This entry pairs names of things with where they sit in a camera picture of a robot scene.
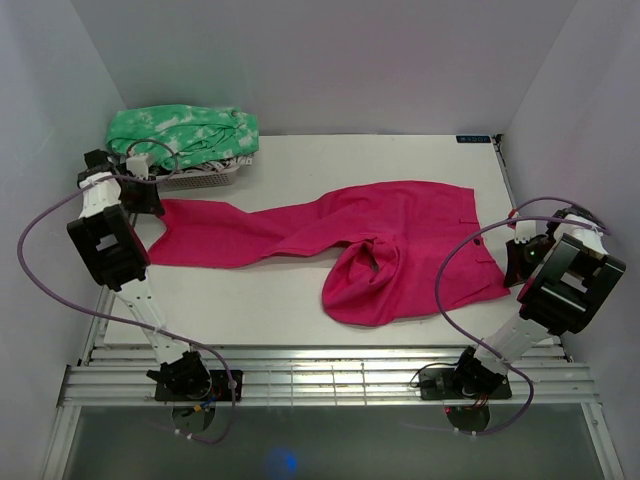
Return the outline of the pink trousers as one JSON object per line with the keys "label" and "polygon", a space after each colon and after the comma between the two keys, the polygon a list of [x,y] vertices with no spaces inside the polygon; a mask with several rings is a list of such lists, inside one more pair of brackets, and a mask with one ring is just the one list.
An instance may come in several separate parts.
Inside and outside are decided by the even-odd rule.
{"label": "pink trousers", "polygon": [[168,199],[152,263],[239,268],[274,256],[342,253],[321,302],[334,321],[379,327],[508,295],[476,236],[473,190],[424,181],[353,186],[256,212],[218,201]]}

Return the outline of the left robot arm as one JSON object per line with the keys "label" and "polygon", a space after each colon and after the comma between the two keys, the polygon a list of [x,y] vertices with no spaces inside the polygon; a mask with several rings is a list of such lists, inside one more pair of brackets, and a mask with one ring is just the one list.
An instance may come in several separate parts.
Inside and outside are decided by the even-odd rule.
{"label": "left robot arm", "polygon": [[178,398],[208,398],[212,376],[200,354],[162,333],[166,319],[147,275],[149,255],[130,221],[132,214],[165,213],[150,172],[153,156],[117,158],[97,149],[84,160],[86,169],[77,179],[82,210],[67,224],[67,233],[96,283],[114,292],[142,325],[158,364],[147,376]]}

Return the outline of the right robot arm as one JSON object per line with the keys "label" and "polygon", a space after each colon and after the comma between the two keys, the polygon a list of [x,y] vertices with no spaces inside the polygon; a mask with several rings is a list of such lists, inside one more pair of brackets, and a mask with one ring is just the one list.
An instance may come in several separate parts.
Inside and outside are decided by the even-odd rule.
{"label": "right robot arm", "polygon": [[602,244],[604,224],[575,205],[556,211],[542,234],[514,230],[506,243],[503,285],[520,286],[519,311],[493,335],[469,346],[451,373],[464,397],[489,397],[508,365],[543,340],[577,334],[591,322],[626,271]]}

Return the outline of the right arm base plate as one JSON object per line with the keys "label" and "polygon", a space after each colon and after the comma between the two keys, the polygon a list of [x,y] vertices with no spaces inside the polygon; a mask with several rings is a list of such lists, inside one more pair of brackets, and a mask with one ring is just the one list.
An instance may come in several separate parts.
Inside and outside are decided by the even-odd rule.
{"label": "right arm base plate", "polygon": [[512,398],[508,381],[501,383],[493,392],[486,393],[463,387],[453,380],[454,368],[445,365],[428,365],[417,371],[409,386],[419,391],[422,400],[507,400]]}

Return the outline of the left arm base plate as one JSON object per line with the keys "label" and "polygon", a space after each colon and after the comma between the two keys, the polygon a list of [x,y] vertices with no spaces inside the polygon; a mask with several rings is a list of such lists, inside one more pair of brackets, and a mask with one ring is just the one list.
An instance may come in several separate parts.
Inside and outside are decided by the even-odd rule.
{"label": "left arm base plate", "polygon": [[231,387],[225,370],[210,370],[202,382],[189,385],[187,390],[172,392],[166,386],[157,384],[153,399],[161,402],[204,402],[215,397],[217,401],[230,402]]}

